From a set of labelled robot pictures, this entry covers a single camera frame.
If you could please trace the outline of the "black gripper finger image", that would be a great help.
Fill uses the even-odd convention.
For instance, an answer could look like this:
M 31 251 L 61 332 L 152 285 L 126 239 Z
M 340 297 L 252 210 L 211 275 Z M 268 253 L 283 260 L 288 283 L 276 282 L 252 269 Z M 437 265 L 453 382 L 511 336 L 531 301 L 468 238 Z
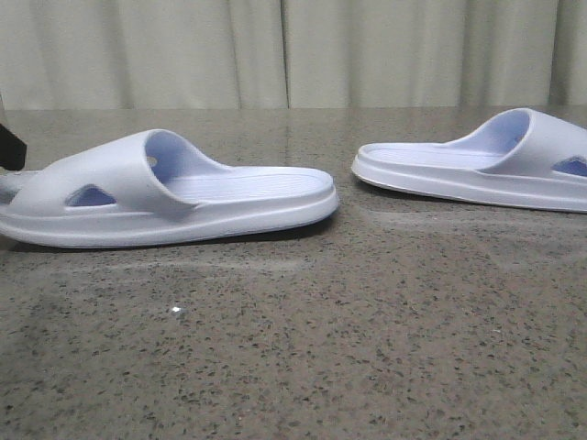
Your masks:
M 27 144 L 3 124 L 0 125 L 0 166 L 8 171 L 21 171 L 26 163 Z

